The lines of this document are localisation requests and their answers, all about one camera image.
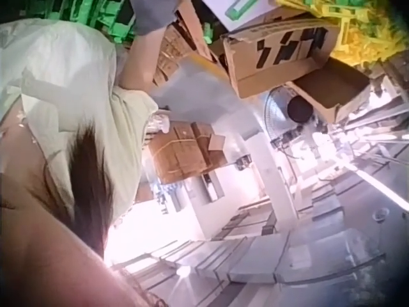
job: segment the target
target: hand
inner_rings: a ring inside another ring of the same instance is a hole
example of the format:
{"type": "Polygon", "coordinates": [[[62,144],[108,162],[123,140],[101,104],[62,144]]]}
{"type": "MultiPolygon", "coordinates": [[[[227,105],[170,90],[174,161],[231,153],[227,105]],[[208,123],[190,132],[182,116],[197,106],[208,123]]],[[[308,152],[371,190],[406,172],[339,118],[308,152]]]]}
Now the hand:
{"type": "Polygon", "coordinates": [[[147,35],[166,28],[175,20],[174,12],[181,0],[130,0],[135,13],[135,32],[147,35]]]}

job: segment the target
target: person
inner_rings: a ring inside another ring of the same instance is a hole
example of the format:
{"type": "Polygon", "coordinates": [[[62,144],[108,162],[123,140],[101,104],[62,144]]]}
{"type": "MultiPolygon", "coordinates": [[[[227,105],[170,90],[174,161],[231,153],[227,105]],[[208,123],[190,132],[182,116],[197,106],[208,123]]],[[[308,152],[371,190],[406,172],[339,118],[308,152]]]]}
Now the person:
{"type": "Polygon", "coordinates": [[[2,299],[14,306],[166,306],[103,263],[135,197],[152,85],[179,0],[131,0],[137,38],[119,84],[114,45],[56,20],[0,26],[2,299]]]}

